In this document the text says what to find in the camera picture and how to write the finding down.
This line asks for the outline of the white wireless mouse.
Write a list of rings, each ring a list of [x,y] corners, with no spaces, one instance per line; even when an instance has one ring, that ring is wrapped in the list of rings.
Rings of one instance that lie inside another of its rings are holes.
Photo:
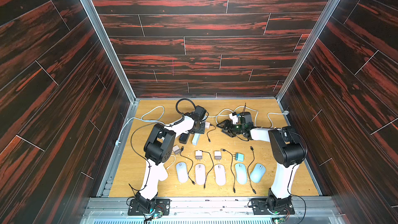
[[[163,178],[164,178],[164,180],[166,180],[168,178],[168,172],[167,172],[166,168],[164,168],[164,170],[163,170]]]

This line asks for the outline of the light blue mouse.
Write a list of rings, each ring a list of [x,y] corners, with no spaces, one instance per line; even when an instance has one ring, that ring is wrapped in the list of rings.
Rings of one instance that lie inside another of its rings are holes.
[[[260,163],[257,163],[250,173],[250,179],[254,183],[259,183],[266,173],[266,167]]]

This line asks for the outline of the teal charger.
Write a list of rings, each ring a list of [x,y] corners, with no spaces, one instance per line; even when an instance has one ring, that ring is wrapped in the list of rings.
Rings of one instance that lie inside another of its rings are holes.
[[[242,153],[237,152],[235,154],[235,160],[238,162],[243,162],[244,161],[244,155]]]

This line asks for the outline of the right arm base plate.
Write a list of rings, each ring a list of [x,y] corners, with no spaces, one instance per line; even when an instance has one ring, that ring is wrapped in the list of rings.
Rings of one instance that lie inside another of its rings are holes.
[[[295,210],[290,200],[275,200],[268,198],[252,198],[248,207],[254,215],[293,215]]]

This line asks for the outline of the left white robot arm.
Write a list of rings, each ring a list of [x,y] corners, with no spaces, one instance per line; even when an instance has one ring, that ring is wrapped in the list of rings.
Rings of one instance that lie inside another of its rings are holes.
[[[144,146],[147,167],[143,189],[136,194],[141,202],[150,202],[157,197],[158,183],[168,177],[164,163],[170,158],[176,137],[185,132],[198,132],[206,122],[206,117],[185,115],[180,120],[163,125],[156,123]]]

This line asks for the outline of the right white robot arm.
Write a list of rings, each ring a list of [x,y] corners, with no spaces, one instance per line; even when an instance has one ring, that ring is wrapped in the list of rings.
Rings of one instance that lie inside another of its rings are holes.
[[[301,136],[292,126],[256,127],[251,113],[233,112],[229,115],[229,119],[218,123],[217,127],[232,138],[242,135],[246,141],[269,142],[277,162],[277,170],[268,198],[275,201],[291,200],[291,187],[295,172],[307,155],[307,148],[303,146]]]

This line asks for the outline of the white power strip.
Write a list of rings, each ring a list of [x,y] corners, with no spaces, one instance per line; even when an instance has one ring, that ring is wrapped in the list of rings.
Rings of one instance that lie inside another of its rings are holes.
[[[198,142],[199,142],[200,137],[201,137],[201,134],[199,134],[199,133],[195,133],[195,134],[194,134],[193,139],[192,139],[192,144],[193,144],[194,146],[197,146],[197,145],[198,145]]]

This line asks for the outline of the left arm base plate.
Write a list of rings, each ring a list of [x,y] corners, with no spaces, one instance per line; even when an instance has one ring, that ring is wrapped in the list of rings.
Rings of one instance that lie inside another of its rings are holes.
[[[150,216],[154,219],[168,216],[170,214],[171,200],[167,198],[156,198],[148,200],[136,200],[132,198],[129,202],[128,216]]]

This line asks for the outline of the grey blue mouse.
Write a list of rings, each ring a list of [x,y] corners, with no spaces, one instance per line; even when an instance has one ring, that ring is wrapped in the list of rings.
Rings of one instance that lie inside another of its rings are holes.
[[[247,183],[247,170],[243,163],[235,164],[236,180],[239,184],[244,185]]]

